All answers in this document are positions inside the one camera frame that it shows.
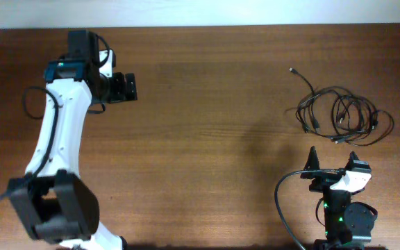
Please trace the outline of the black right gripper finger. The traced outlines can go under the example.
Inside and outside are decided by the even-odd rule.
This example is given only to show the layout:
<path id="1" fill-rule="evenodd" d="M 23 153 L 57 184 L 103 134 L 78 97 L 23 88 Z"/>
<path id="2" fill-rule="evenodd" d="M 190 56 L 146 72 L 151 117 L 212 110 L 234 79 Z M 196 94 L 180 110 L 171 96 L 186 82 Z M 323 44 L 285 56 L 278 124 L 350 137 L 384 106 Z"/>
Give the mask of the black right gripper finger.
<path id="1" fill-rule="evenodd" d="M 315 146 L 310 148 L 304 170 L 320 170 L 319 159 Z"/>
<path id="2" fill-rule="evenodd" d="M 359 163 L 359 159 L 354 151 L 351 151 L 349 154 L 349 160 L 347 165 L 345 166 L 346 170 L 354 170 L 361 168 L 361 163 Z"/>

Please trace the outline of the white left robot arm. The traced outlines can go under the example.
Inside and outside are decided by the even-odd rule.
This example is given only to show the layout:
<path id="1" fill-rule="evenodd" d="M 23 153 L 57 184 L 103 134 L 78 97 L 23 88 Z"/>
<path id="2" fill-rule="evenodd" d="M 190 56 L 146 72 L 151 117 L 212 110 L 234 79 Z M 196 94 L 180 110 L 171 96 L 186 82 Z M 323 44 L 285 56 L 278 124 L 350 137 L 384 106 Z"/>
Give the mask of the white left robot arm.
<path id="1" fill-rule="evenodd" d="M 99 202 L 81 180 L 79 153 L 90 106 L 137 100 L 133 74 L 114 73 L 115 52 L 75 49 L 45 72 L 46 106 L 26 171 L 7 196 L 32 240 L 69 249 L 126 249 L 101 222 Z"/>

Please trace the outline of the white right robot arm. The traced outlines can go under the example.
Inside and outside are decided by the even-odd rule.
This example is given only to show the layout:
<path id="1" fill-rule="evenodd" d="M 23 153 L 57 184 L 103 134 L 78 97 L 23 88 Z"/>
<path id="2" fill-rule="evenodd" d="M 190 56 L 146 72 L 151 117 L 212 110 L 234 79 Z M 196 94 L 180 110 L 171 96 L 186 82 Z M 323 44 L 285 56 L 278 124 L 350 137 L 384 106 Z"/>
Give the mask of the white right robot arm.
<path id="1" fill-rule="evenodd" d="M 322 169 L 317 151 L 310 148 L 302 179 L 311 180 L 309 190 L 321 193 L 318 206 L 323 206 L 326 238 L 315 240 L 313 249 L 364 249 L 372 241 L 371 231 L 378 217 L 377 209 L 352 196 L 365 190 L 372 178 L 368 162 L 351 152 L 341 169 Z"/>

